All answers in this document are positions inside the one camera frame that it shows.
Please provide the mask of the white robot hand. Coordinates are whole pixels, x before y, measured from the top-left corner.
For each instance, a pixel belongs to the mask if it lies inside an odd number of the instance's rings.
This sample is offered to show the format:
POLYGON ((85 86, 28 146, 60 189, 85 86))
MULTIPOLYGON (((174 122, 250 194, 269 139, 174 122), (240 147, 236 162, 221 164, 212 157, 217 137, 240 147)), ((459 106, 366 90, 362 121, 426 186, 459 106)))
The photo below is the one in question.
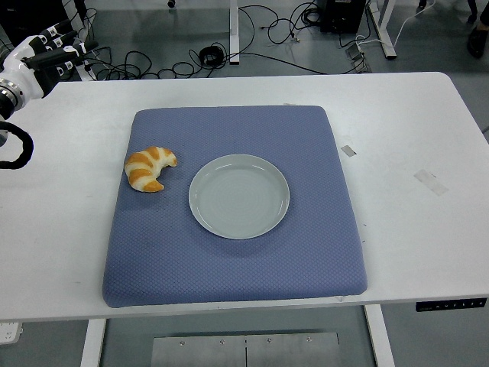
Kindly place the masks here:
POLYGON ((24 104, 44 98, 98 45, 97 41, 79 41, 70 22, 61 21, 15 47, 3 63, 1 84, 13 87, 24 104))

